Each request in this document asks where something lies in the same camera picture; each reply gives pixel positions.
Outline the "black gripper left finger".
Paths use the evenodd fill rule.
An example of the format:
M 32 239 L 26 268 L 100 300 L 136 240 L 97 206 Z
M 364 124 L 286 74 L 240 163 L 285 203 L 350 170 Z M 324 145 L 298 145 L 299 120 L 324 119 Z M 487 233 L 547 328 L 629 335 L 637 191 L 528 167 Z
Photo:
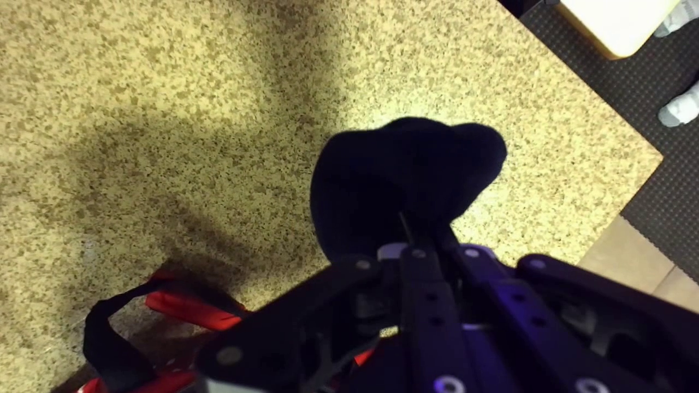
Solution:
M 197 393 L 318 393 L 398 313 L 398 264 L 346 255 L 208 340 Z

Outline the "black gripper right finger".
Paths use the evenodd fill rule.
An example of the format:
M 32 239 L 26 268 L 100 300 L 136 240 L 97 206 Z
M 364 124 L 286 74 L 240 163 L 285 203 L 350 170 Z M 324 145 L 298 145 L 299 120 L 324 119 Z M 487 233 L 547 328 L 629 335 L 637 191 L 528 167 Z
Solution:
M 399 253 L 417 393 L 699 393 L 697 314 L 548 255 Z

